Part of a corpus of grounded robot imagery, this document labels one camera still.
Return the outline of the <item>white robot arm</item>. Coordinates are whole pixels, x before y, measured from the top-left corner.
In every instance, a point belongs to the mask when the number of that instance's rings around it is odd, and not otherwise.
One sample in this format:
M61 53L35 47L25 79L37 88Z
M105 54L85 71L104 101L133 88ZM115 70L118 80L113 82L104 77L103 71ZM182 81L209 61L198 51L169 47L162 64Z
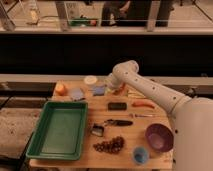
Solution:
M126 83L174 117L173 171L213 171L213 100L191 98L138 74L130 60L113 67L106 78L111 90Z

